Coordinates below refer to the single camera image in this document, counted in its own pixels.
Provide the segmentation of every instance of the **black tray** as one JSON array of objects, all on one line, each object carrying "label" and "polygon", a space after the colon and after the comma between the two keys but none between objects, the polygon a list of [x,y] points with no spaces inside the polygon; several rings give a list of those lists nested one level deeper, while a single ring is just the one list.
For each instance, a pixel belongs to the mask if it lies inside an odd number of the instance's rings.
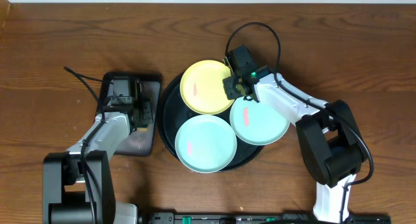
[{"label": "black tray", "polygon": [[[149,156],[151,154],[151,150],[153,149],[153,136],[155,133],[155,124],[157,121],[157,115],[155,115],[155,111],[157,109],[158,99],[161,95],[161,89],[162,89],[162,75],[161,74],[139,74],[139,73],[133,73],[133,72],[121,72],[121,71],[110,71],[107,72],[104,77],[103,81],[111,81],[113,77],[117,76],[130,76],[137,79],[140,79],[141,81],[145,82],[158,82],[159,87],[152,93],[150,96],[152,100],[151,108],[153,112],[153,117],[155,118],[155,122],[152,123],[153,126],[151,126],[151,130],[149,131],[149,136],[146,136],[147,140],[142,144],[142,147],[139,149],[137,147],[126,147],[123,144],[120,144],[116,151],[114,152],[115,155],[126,155],[126,156]],[[104,102],[105,98],[107,98],[107,94],[109,92],[109,82],[102,82],[101,83],[101,89],[99,91],[99,100],[101,103]]]},{"label": "black tray", "polygon": [[[181,92],[179,90],[182,75],[183,73],[178,75],[165,89],[157,109],[157,126],[159,128],[159,134],[161,135],[166,148],[177,159],[178,157],[175,150],[176,133],[188,119],[200,115],[199,113],[192,111],[182,100]],[[229,123],[230,110],[231,107],[215,116],[218,116]],[[228,171],[247,164],[255,158],[263,148],[264,145],[251,145],[237,137],[237,152],[228,166],[220,171]]]}]

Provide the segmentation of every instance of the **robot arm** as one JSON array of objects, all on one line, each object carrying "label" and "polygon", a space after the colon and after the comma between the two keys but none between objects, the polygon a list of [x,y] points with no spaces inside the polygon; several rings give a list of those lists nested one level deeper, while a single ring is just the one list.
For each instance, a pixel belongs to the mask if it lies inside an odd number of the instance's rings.
[{"label": "robot arm", "polygon": [[[245,46],[230,51],[224,63],[231,69],[231,77],[223,80],[228,99],[250,96],[271,106],[296,127],[304,164],[317,182],[314,215],[320,221],[339,223],[344,186],[355,179],[367,157],[346,126],[295,96],[343,118],[359,132],[348,105],[343,101],[329,104],[311,97],[289,84],[279,73],[276,74],[279,84],[276,83],[271,69],[268,66],[259,68]],[[327,140],[324,134],[328,131],[338,131],[338,135]],[[349,190],[345,196],[346,204],[348,197]],[[344,221],[349,216],[347,205],[342,212]]]},{"label": "robot arm", "polygon": [[[304,99],[309,99],[312,103],[315,103],[322,108],[325,108],[325,105],[328,104],[326,101],[316,99],[300,91],[298,88],[284,80],[279,73],[277,74],[277,77],[282,85],[290,89],[292,93],[296,93]],[[280,88],[274,80],[274,74],[269,74],[260,79],[257,84],[254,84],[254,91],[260,103],[271,106],[274,110],[287,118],[294,126],[296,126],[296,122],[301,120],[304,116],[313,116],[319,112],[316,108],[307,106],[305,103]],[[326,132],[328,132],[327,127],[322,129],[322,133]],[[332,188],[326,184],[317,182],[317,200],[313,207],[313,213],[319,221],[328,221],[332,223],[339,222],[339,212],[343,201],[343,186],[347,182],[352,182],[355,177],[355,174],[349,174]],[[349,194],[350,191],[348,191],[346,195],[346,204],[348,204]],[[343,212],[345,220],[349,216],[348,205],[344,206]]]},{"label": "robot arm", "polygon": [[115,77],[110,84],[112,95],[103,108],[105,121],[99,113],[86,134],[65,153],[50,153],[44,160],[43,223],[91,223],[92,211],[85,192],[66,192],[65,186],[84,183],[81,149],[86,139],[85,161],[94,197],[95,216],[98,223],[137,224],[136,205],[116,203],[112,187],[109,160],[119,144],[137,127],[151,123],[141,105],[140,83],[130,76]]}]

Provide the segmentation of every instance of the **plate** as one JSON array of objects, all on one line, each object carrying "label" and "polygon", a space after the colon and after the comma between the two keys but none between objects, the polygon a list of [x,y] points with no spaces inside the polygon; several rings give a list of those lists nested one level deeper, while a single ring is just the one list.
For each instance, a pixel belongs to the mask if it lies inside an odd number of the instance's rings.
[{"label": "plate", "polygon": [[180,161],[189,169],[212,173],[233,160],[237,137],[223,119],[199,115],[181,126],[176,134],[175,150]]},{"label": "plate", "polygon": [[235,134],[252,145],[266,145],[279,140],[289,128],[289,120],[272,107],[244,100],[235,100],[229,122]]},{"label": "plate", "polygon": [[228,109],[228,100],[222,80],[231,72],[223,63],[204,60],[191,65],[181,79],[183,102],[199,114],[219,114]]}]

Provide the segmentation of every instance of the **wooden table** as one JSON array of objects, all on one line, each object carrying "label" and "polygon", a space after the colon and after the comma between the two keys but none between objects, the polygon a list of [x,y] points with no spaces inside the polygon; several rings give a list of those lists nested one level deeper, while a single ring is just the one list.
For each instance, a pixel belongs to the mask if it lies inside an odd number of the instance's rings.
[{"label": "wooden table", "polygon": [[[370,182],[352,188],[351,211],[414,221],[416,6],[13,4],[0,39],[2,223],[41,222],[42,160],[92,124],[96,103],[63,66],[93,77],[162,73],[165,88],[191,64],[221,60],[229,35],[249,21],[278,32],[289,82],[350,105],[375,162]],[[244,29],[231,46],[243,43],[259,63],[275,63],[268,31]],[[145,210],[276,213],[315,203],[294,127],[226,173],[191,172],[158,132],[151,156],[114,156],[110,166],[117,200]]]}]

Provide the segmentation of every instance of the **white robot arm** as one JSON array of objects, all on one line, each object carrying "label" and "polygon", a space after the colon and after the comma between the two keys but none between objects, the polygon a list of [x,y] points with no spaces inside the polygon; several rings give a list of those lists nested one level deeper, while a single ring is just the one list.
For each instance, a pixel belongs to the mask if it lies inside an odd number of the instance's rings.
[{"label": "white robot arm", "polygon": [[[138,85],[133,76],[115,77],[109,84],[113,93],[107,95],[108,104],[105,103],[101,109],[105,119],[99,113],[94,124],[75,145],[65,153],[50,153],[45,157],[43,223],[91,223],[93,219],[105,224],[139,222],[136,205],[115,201],[109,168],[109,160],[120,143],[133,129],[149,123],[150,117],[146,116],[141,105],[150,106],[140,101]],[[74,183],[88,185],[83,174],[82,154],[90,170],[87,173],[92,194],[88,194],[88,190],[84,193],[66,192],[64,189],[65,185]]]},{"label": "white robot arm", "polygon": [[[309,99],[312,103],[315,103],[322,108],[325,108],[325,104],[328,103],[300,91],[292,84],[289,84],[279,73],[277,74],[277,78],[281,81],[281,84],[287,89],[290,89],[292,93],[296,93],[304,99]],[[287,118],[294,126],[296,126],[296,122],[301,120],[305,115],[312,116],[319,112],[316,108],[307,106],[305,103],[279,87],[274,80],[274,74],[269,74],[259,79],[259,82],[254,84],[254,92],[260,103],[271,106],[282,116]],[[328,128],[323,129],[322,132],[328,132]],[[313,207],[313,213],[319,221],[339,223],[339,212],[341,210],[344,191],[343,186],[345,186],[347,182],[352,182],[355,177],[356,175],[348,175],[340,180],[333,188],[317,182],[317,201]],[[350,192],[348,191],[346,195],[346,204],[348,204],[349,194]],[[349,216],[347,205],[344,206],[343,212],[343,219],[345,220]]]}]

